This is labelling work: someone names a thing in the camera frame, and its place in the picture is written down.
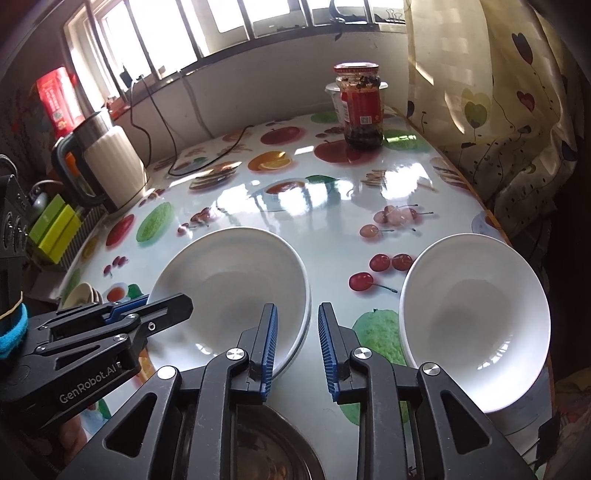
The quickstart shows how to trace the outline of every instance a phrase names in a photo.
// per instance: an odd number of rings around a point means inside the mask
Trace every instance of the red jar label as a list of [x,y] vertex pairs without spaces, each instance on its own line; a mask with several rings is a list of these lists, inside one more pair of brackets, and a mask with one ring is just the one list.
[[382,105],[379,91],[342,92],[343,106],[346,104],[345,121],[353,126],[375,125],[382,121]]

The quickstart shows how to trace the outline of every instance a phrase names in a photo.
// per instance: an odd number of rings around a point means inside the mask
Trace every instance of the glass jar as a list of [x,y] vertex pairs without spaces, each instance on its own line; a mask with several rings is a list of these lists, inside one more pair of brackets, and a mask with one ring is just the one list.
[[335,65],[345,120],[345,140],[357,150],[382,145],[384,104],[379,95],[377,63],[355,62]]

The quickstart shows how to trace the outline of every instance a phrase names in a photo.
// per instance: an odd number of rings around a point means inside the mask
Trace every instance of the kettle handle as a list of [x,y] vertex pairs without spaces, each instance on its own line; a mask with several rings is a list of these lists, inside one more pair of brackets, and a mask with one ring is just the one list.
[[96,180],[92,178],[90,180],[90,186],[93,189],[96,195],[90,195],[89,193],[85,192],[81,185],[76,181],[73,172],[70,170],[70,167],[66,164],[66,154],[71,153],[74,158],[76,159],[76,163],[83,167],[81,168],[82,172],[87,174],[88,168],[86,167],[84,158],[82,157],[82,149],[76,137],[70,133],[66,135],[64,138],[57,141],[56,145],[53,147],[51,151],[51,165],[61,178],[64,183],[64,186],[67,187],[68,191],[72,193],[74,200],[80,205],[85,208],[93,208],[98,205],[101,205],[107,199],[107,195],[102,193],[97,193],[95,187],[98,185]]

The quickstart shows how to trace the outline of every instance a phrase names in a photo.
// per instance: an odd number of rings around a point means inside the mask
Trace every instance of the metal screw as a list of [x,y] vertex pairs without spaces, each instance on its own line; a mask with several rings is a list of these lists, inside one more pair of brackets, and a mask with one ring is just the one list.
[[167,365],[166,367],[162,367],[158,369],[158,378],[162,380],[168,380],[176,375],[177,369]]
[[360,346],[353,351],[353,355],[361,360],[367,360],[371,356],[371,350],[367,347]]
[[439,375],[440,371],[441,368],[439,367],[439,365],[434,364],[433,362],[427,362],[423,365],[423,372],[425,372],[426,375],[429,375],[431,377]]
[[226,356],[230,360],[240,360],[242,357],[244,357],[244,350],[241,348],[230,348],[230,350],[226,352]]

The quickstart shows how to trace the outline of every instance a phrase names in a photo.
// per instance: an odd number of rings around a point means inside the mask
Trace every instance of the yellow sponge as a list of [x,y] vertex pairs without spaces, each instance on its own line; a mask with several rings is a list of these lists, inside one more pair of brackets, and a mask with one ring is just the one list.
[[74,215],[67,224],[66,228],[64,228],[64,231],[61,233],[60,237],[57,239],[56,244],[49,253],[49,258],[51,258],[52,262],[58,263],[61,260],[61,256],[70,245],[70,242],[74,238],[81,225],[82,222],[80,219],[77,217],[77,215]]
[[70,223],[72,217],[74,216],[74,210],[69,205],[66,205],[60,214],[56,217],[54,222],[51,224],[47,233],[44,235],[43,239],[39,242],[38,246],[39,249],[49,255],[53,247],[55,246],[56,242],[59,240],[61,233],[64,231],[64,228]]

